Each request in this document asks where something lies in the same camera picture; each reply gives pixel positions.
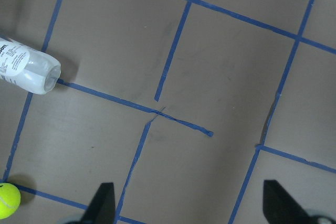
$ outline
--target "yellow tennis ball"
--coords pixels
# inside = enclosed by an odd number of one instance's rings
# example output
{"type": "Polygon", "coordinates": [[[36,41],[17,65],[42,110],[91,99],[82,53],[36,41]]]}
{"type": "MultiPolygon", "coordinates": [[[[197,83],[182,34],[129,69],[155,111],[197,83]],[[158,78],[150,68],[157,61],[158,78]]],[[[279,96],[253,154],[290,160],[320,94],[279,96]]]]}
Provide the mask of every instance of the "yellow tennis ball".
{"type": "Polygon", "coordinates": [[[9,183],[0,184],[0,220],[11,216],[19,207],[19,189],[9,183]]]}

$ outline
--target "blue tape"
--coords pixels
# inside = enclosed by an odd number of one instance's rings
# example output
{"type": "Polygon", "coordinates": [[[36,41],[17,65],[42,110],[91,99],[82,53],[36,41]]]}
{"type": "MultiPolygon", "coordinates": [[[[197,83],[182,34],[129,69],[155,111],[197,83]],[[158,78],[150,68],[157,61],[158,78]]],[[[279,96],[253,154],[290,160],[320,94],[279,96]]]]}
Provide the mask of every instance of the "blue tape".
{"type": "Polygon", "coordinates": [[[255,25],[255,26],[267,29],[267,30],[271,30],[271,31],[273,31],[273,32],[275,32],[277,34],[281,34],[281,35],[284,35],[284,36],[292,38],[292,39],[295,39],[297,37],[297,35],[295,35],[293,33],[290,33],[288,31],[285,31],[285,30],[282,30],[282,29],[277,28],[275,26],[271,26],[271,25],[268,25],[266,23],[257,21],[257,20],[255,20],[253,18],[249,18],[247,16],[244,16],[244,15],[232,12],[230,10],[227,10],[227,9],[222,8],[222,7],[210,4],[208,2],[205,2],[205,1],[202,1],[202,0],[192,0],[192,2],[194,4],[201,5],[201,6],[205,7],[205,8],[214,10],[216,12],[220,12],[220,13],[226,14],[226,15],[232,17],[232,18],[239,19],[241,21],[247,22],[249,24],[252,24],[252,25],[255,25]]]}
{"type": "Polygon", "coordinates": [[[125,182],[124,188],[122,190],[122,193],[121,193],[121,196],[120,196],[120,200],[119,200],[119,203],[118,203],[118,206],[117,206],[117,209],[116,209],[116,213],[115,213],[116,217],[114,219],[114,224],[117,224],[117,221],[119,220],[121,208],[123,206],[123,202],[124,202],[124,198],[125,198],[126,188],[128,187],[128,185],[130,183],[132,172],[133,172],[134,167],[137,164],[137,162],[139,160],[139,157],[141,155],[141,152],[142,152],[142,149],[143,149],[143,145],[144,145],[146,137],[148,135],[148,131],[149,131],[150,127],[151,127],[152,121],[148,122],[145,125],[144,129],[143,129],[143,132],[142,132],[139,144],[138,144],[138,148],[136,149],[136,153],[135,153],[135,156],[134,156],[134,159],[133,159],[130,171],[128,172],[127,179],[126,179],[126,182],[125,182]]]}
{"type": "Polygon", "coordinates": [[[172,121],[181,123],[181,124],[183,124],[183,125],[185,125],[185,126],[187,126],[187,127],[189,127],[189,128],[192,128],[192,129],[194,129],[194,130],[198,130],[198,131],[204,133],[204,134],[207,135],[207,136],[212,137],[212,136],[214,135],[214,133],[213,133],[212,131],[209,131],[209,130],[207,130],[206,128],[200,127],[200,126],[198,126],[198,125],[196,125],[196,124],[188,123],[188,122],[186,122],[186,121],[182,121],[182,120],[173,118],[172,116],[167,115],[167,114],[164,114],[164,113],[162,113],[162,112],[159,112],[159,114],[160,114],[161,116],[163,116],[163,117],[169,119],[169,120],[172,120],[172,121]]]}
{"type": "Polygon", "coordinates": [[[316,41],[313,41],[311,39],[306,39],[306,38],[301,38],[301,42],[303,43],[306,43],[308,45],[311,45],[313,47],[316,47],[316,48],[319,48],[319,49],[322,49],[324,51],[327,51],[327,52],[330,52],[334,55],[336,55],[336,49],[332,48],[332,47],[328,47],[326,45],[323,45],[321,43],[318,43],[316,41]]]}
{"type": "Polygon", "coordinates": [[[305,11],[305,14],[303,16],[303,19],[302,19],[302,22],[301,22],[301,25],[300,25],[300,28],[299,28],[299,32],[298,32],[298,36],[300,38],[302,37],[303,31],[305,30],[305,27],[306,27],[306,24],[307,24],[307,21],[308,21],[311,9],[312,9],[312,7],[314,5],[314,1],[315,0],[309,0],[309,2],[308,2],[308,6],[306,8],[306,11],[305,11]]]}
{"type": "Polygon", "coordinates": [[[124,216],[119,216],[119,220],[121,220],[123,222],[126,222],[126,223],[129,223],[129,224],[146,224],[144,222],[140,222],[140,221],[137,221],[137,220],[132,220],[132,219],[126,218],[124,216]]]}
{"type": "Polygon", "coordinates": [[[282,77],[281,77],[281,80],[280,80],[280,83],[279,83],[279,87],[278,87],[278,90],[277,90],[277,94],[282,93],[282,90],[285,86],[285,82],[286,82],[287,77],[288,77],[290,67],[292,66],[292,63],[293,63],[293,60],[294,60],[294,56],[295,56],[295,54],[298,50],[299,43],[300,43],[300,41],[296,39],[295,42],[294,42],[294,45],[292,47],[292,50],[290,52],[289,58],[287,60],[285,70],[283,71],[283,74],[282,74],[282,77]]]}
{"type": "Polygon", "coordinates": [[[107,99],[109,101],[113,101],[113,102],[116,102],[116,103],[119,103],[119,104],[122,104],[122,105],[125,105],[125,106],[128,106],[128,107],[131,107],[131,108],[134,108],[134,109],[137,109],[137,110],[140,110],[140,111],[143,111],[143,112],[146,112],[146,113],[155,113],[155,114],[159,114],[169,120],[172,120],[172,121],[175,121],[175,122],[178,122],[178,123],[181,123],[185,126],[188,126],[189,128],[192,128],[194,130],[198,130],[208,136],[213,136],[213,132],[212,131],[209,131],[201,126],[198,126],[196,124],[193,124],[193,123],[188,123],[188,122],[185,122],[185,121],[182,121],[182,120],[179,120],[179,119],[176,119],[176,118],[173,118],[172,116],[169,116],[169,115],[166,115],[158,110],[154,110],[154,109],[151,109],[151,108],[148,108],[148,107],[145,107],[145,106],[142,106],[142,105],[139,105],[139,104],[136,104],[134,102],[130,102],[130,101],[127,101],[127,100],[124,100],[124,99],[120,99],[120,98],[117,98],[117,97],[114,97],[110,94],[105,94],[105,93],[102,93],[102,92],[99,92],[99,91],[96,91],[96,90],[93,90],[93,89],[89,89],[87,87],[84,87],[84,86],[81,86],[81,85],[78,85],[78,84],[75,84],[75,83],[69,83],[69,82],[65,82],[64,80],[62,79],[58,79],[57,81],[58,84],[61,84],[61,85],[64,85],[64,86],[67,86],[67,87],[70,87],[70,88],[73,88],[73,89],[76,89],[76,90],[79,90],[79,91],[82,91],[82,92],[85,92],[85,93],[88,93],[88,94],[92,94],[92,95],[95,95],[97,97],[101,97],[101,98],[104,98],[104,99],[107,99]]]}
{"type": "Polygon", "coordinates": [[[87,87],[84,87],[84,86],[81,86],[81,85],[78,85],[78,84],[75,84],[75,83],[65,82],[62,79],[58,79],[57,83],[62,84],[62,85],[67,86],[67,87],[70,87],[70,88],[73,88],[73,89],[77,89],[79,91],[82,91],[82,92],[85,92],[85,93],[88,93],[88,94],[95,95],[97,97],[107,99],[107,100],[112,101],[112,102],[116,102],[116,103],[131,107],[131,108],[134,108],[134,109],[137,109],[137,110],[141,110],[143,112],[158,113],[157,110],[153,110],[153,109],[150,109],[148,107],[136,104],[134,102],[130,102],[130,101],[127,101],[127,100],[124,100],[124,99],[114,97],[114,96],[109,95],[109,94],[105,94],[103,92],[96,91],[94,89],[89,89],[87,87]]]}
{"type": "Polygon", "coordinates": [[[48,45],[49,45],[49,42],[50,42],[50,39],[51,39],[51,35],[53,34],[55,22],[56,22],[59,10],[61,8],[62,1],[63,0],[56,0],[55,8],[54,8],[53,14],[51,16],[51,20],[50,20],[50,23],[49,23],[49,26],[48,26],[47,34],[46,34],[46,37],[45,37],[45,40],[44,40],[44,43],[43,43],[43,46],[42,46],[42,50],[41,50],[42,52],[46,52],[46,50],[48,48],[48,45]]]}
{"type": "Polygon", "coordinates": [[[190,7],[191,7],[191,2],[187,2],[185,7],[184,7],[183,15],[182,15],[182,18],[180,20],[180,23],[178,25],[178,28],[177,28],[177,31],[176,31],[176,34],[175,34],[175,37],[174,37],[174,40],[173,40],[172,47],[170,48],[166,63],[164,65],[163,72],[162,72],[162,75],[161,75],[161,78],[160,78],[160,81],[159,81],[159,85],[157,86],[157,89],[156,89],[154,99],[157,102],[160,99],[162,89],[163,89],[163,85],[166,81],[168,71],[169,71],[170,66],[172,64],[174,53],[175,53],[175,50],[177,48],[177,44],[179,43],[180,36],[181,36],[182,30],[183,30],[185,21],[187,19],[190,7]]]}
{"type": "Polygon", "coordinates": [[[176,34],[175,34],[175,37],[174,37],[174,40],[173,40],[173,43],[172,43],[172,47],[170,48],[170,51],[169,51],[166,63],[164,65],[160,81],[159,81],[159,85],[157,87],[157,90],[156,90],[156,93],[155,93],[155,96],[154,96],[154,99],[157,102],[160,99],[160,96],[161,96],[161,93],[162,93],[162,89],[163,89],[163,85],[164,85],[164,83],[166,81],[168,71],[169,71],[170,66],[172,64],[173,57],[174,57],[174,54],[175,54],[175,50],[176,50],[177,45],[179,43],[180,36],[181,36],[182,30],[183,30],[184,24],[185,24],[185,22],[187,20],[187,16],[188,16],[189,11],[190,11],[190,7],[191,7],[191,2],[188,1],[186,3],[185,7],[184,7],[184,11],[183,11],[180,23],[178,25],[176,34]]]}
{"type": "Polygon", "coordinates": [[[34,194],[34,195],[37,195],[37,196],[40,196],[40,197],[43,197],[43,198],[46,198],[46,199],[50,199],[50,200],[59,202],[59,203],[63,203],[63,204],[68,205],[68,206],[77,207],[77,208],[80,208],[80,209],[83,209],[83,210],[86,210],[88,208],[86,205],[80,204],[80,203],[75,202],[75,201],[60,198],[60,197],[57,197],[55,195],[47,194],[47,193],[44,193],[42,191],[31,189],[31,188],[28,188],[28,187],[25,187],[25,186],[22,186],[22,185],[17,185],[17,184],[14,184],[14,185],[17,188],[19,188],[21,191],[25,191],[27,193],[34,194]]]}
{"type": "Polygon", "coordinates": [[[259,156],[259,151],[260,151],[260,148],[256,148],[255,153],[253,155],[253,158],[251,160],[250,166],[247,170],[243,185],[242,185],[242,187],[239,191],[239,195],[238,195],[238,198],[236,200],[235,206],[233,207],[233,211],[231,213],[228,224],[232,224],[234,222],[235,218],[236,218],[240,203],[242,202],[242,199],[243,199],[244,193],[246,191],[248,182],[250,181],[253,169],[256,165],[256,162],[257,162],[257,159],[258,159],[258,156],[259,156]]]}
{"type": "Polygon", "coordinates": [[[273,148],[270,148],[270,147],[267,147],[267,146],[261,146],[261,150],[263,150],[265,152],[268,152],[268,153],[272,153],[272,154],[281,156],[281,157],[285,157],[285,158],[288,158],[288,159],[291,159],[293,161],[297,161],[297,162],[300,162],[300,163],[303,163],[303,164],[306,164],[306,165],[310,165],[310,166],[316,167],[318,169],[325,170],[327,172],[331,172],[331,173],[336,174],[336,169],[331,168],[329,166],[325,166],[325,165],[316,163],[316,162],[307,161],[306,159],[304,159],[302,157],[294,156],[292,154],[282,152],[282,151],[279,151],[279,150],[276,150],[276,149],[273,149],[273,148]]]}
{"type": "Polygon", "coordinates": [[[2,178],[2,182],[6,182],[8,180],[9,173],[11,171],[12,164],[13,164],[14,155],[15,155],[15,152],[16,152],[16,149],[17,149],[17,145],[20,141],[20,135],[21,135],[23,126],[24,126],[25,121],[26,121],[26,116],[27,116],[27,113],[28,113],[28,110],[29,110],[30,103],[32,102],[32,97],[33,97],[33,94],[29,92],[27,94],[25,105],[23,106],[23,110],[22,110],[22,114],[21,114],[21,117],[20,117],[19,125],[18,125],[17,130],[16,130],[16,134],[15,134],[14,141],[13,141],[13,144],[12,144],[12,149],[10,150],[11,153],[10,153],[9,158],[7,160],[6,170],[5,170],[4,176],[2,178]]]}

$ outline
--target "floor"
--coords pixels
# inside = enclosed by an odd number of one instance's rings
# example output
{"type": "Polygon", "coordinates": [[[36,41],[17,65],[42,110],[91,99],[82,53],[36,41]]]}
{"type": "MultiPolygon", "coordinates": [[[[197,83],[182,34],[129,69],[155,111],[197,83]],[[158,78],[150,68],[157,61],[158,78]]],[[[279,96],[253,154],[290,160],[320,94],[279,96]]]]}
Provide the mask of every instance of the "floor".
{"type": "Polygon", "coordinates": [[[336,0],[0,0],[0,33],[62,64],[0,82],[1,223],[267,223],[263,182],[336,219],[336,0]]]}

